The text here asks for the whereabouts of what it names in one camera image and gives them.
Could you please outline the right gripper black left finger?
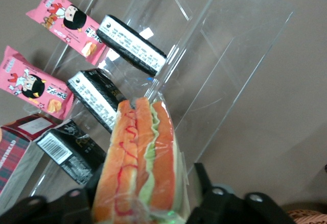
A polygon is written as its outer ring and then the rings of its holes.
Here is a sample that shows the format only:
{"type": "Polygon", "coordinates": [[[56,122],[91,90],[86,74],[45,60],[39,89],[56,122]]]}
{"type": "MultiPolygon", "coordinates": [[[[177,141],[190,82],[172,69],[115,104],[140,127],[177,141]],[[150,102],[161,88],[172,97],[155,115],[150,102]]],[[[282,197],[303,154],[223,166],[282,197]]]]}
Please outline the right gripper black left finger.
{"type": "Polygon", "coordinates": [[[88,197],[88,202],[90,205],[93,205],[93,203],[94,203],[95,194],[96,194],[97,186],[98,186],[101,174],[102,174],[103,167],[104,167],[104,164],[101,164],[85,185],[85,191],[86,191],[86,194],[88,197]]]}

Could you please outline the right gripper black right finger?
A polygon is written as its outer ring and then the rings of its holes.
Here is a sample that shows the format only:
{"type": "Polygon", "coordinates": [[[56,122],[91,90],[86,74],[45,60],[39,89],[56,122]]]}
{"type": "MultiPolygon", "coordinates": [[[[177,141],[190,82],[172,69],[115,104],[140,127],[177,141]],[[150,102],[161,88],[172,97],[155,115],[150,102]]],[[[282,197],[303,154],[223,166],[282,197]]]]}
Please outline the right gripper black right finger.
{"type": "Polygon", "coordinates": [[[194,164],[195,170],[195,196],[199,205],[214,205],[216,190],[202,163],[194,164]]]}

